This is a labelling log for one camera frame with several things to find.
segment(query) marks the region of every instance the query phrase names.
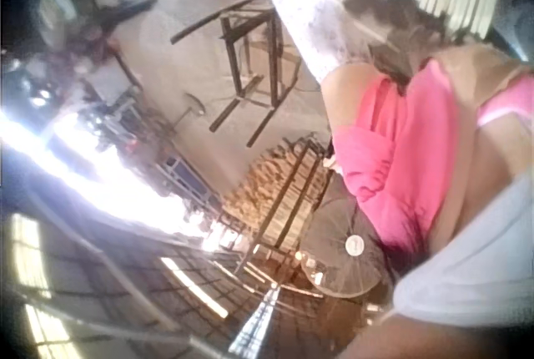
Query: woman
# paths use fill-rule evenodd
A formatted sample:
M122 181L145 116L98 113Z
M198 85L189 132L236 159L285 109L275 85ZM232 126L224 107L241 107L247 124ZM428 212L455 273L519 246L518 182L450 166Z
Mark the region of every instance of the woman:
M406 96L402 97L397 85L372 65L365 42L354 37L350 16L337 0L272 1L309 70L320 83L337 163L349 191L375 227L381 243L389 251L408 253L412 266L421 257L442 250L441 255L421 267L431 265L436 274L454 268L452 251L465 259L462 265L471 273L491 273L488 266L492 262L484 256L485 245L475 247L470 241L487 240L487 245L501 244L505 249L513 249L514 245L510 246L508 240L499 236L504 229L520 235L522 239L516 238L519 244L526 238L526 245L519 246L526 250L518 248L522 255L507 267L521 268L521 274L513 281L519 282L521 288L511 292L513 302L507 301L510 305L504 307L508 311L522 311L520 320L510 318L506 324L531 321L534 314L524 311L530 299L534 302L534 278L531 267L525 265L531 260L528 255L530 177L520 177L505 190L516 177L530 171L532 164L531 130L524 124L532 114L531 69L483 45L448 49L421 66L410 81ZM502 205L510 207L513 201L510 196L518 193L527 194L526 202L517 204L515 211L510 210L516 215L502 219L493 233L486 235L481 216L495 218L496 212L502 212ZM452 244L464 228L475 234L462 232L457 238L460 244ZM473 261L473 257L482 257L482 262ZM437 262L446 265L436 267ZM480 286L501 282L508 293L512 283L507 278L510 271L504 269L497 273L500 278L479 280ZM449 307L445 302L432 298L430 290L416 288L425 284L421 277L430 287L439 286L439 280L429 279L431 273L425 274L426 278L418 275L415 281L413 275L408 276L413 282L405 287L404 295L395 292L395 306L401 306L403 311L384 322L385 334L400 332L409 336L410 330L420 328L419 321L426 321L422 329L429 334L436 324L491 326L499 322L500 312L486 316L492 311L491 305L484 306L481 312L488 313L480 316L471 316L472 313L461 316L465 314L465 305L452 305L452 311L459 308L459 315L447 317ZM463 290L454 290L454 294L472 291L468 284ZM422 291L423 301L429 298L426 309L417 310L413 291ZM499 299L489 302L495 304ZM443 332L441 328L436 330L438 336L444 336ZM451 332L450 341L459 341L455 332ZM447 338L429 341L455 345ZM396 357L379 354L380 349L375 348L384 344L377 344L373 336L367 342L369 357Z

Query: red cloth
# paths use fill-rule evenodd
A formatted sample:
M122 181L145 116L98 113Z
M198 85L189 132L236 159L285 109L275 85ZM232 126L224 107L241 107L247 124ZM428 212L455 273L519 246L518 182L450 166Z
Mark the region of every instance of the red cloth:
M380 76L355 124L333 135L345 184L384 244L422 247L449 187L457 135L456 103L437 62L411 80L404 97Z

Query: pink garment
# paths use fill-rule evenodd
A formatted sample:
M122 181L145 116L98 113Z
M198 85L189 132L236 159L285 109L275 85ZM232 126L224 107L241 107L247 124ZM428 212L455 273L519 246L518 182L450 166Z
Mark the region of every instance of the pink garment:
M532 114L534 78L487 102L479 126L511 111ZM431 60L402 97L380 76L365 92L355 124L333 135L345 184L382 242L417 252L449 187L458 135L451 84Z

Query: concrete floor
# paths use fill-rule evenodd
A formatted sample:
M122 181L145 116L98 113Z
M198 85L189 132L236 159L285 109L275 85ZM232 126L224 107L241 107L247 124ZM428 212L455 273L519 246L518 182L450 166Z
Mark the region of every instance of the concrete floor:
M305 67L297 83L301 90L290 93L252 148L247 149L245 144L267 114L266 109L242 104L216 133L209 131L209 125L234 96L228 58L219 39L219 22L195 31L174 46L169 39L191 23L238 1L158 0L152 10L122 23L114 34L149 100L171 122L186 110L183 103L186 92L206 106L204 117L188 115L179 124L175 142L181 154L220 194L232 190L242 180L250 162L282 138L298 139L315 133L324 145L330 138L320 93L314 92L317 85ZM402 18L395 0L350 0L347 6L382 35L391 30L395 23L392 18ZM406 27L399 21L395 25ZM265 80L259 89L268 87Z

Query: person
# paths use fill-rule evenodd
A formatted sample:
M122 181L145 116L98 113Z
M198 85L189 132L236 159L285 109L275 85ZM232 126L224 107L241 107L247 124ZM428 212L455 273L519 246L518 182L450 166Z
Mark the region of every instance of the person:
M480 43L448 48L401 95L338 0L271 1L320 83L349 192L415 268L343 357L497 353L457 327L534 320L531 68Z

